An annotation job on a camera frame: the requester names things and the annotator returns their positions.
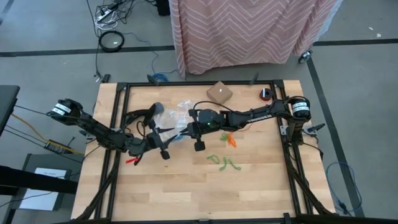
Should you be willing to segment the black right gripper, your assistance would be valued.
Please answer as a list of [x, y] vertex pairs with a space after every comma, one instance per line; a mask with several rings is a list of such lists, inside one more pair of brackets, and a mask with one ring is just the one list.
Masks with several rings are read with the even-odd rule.
[[211, 109], [195, 110], [190, 109], [189, 115], [193, 118], [192, 123], [188, 123], [180, 132], [181, 136], [190, 136], [195, 139], [194, 149], [196, 152], [205, 150], [205, 143], [201, 140], [204, 134], [219, 131], [224, 123], [224, 117]]

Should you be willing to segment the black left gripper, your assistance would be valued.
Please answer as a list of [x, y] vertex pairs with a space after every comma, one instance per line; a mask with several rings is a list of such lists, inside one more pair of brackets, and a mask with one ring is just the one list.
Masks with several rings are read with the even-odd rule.
[[136, 128], [139, 134], [142, 136], [142, 139], [137, 143], [132, 143], [132, 149], [130, 149], [130, 156], [138, 157], [138, 159], [142, 159], [143, 155], [152, 150], [152, 149], [160, 149], [160, 155], [164, 160], [170, 159], [170, 154], [167, 152], [167, 148], [169, 144], [178, 137], [178, 134], [172, 136], [166, 142], [164, 142], [160, 136], [161, 133], [171, 131], [174, 128], [159, 128], [156, 126], [156, 123], [153, 119], [151, 119], [148, 123], [149, 128], [152, 130], [151, 133], [145, 134], [146, 127], [144, 126], [143, 121], [138, 121], [136, 124]]

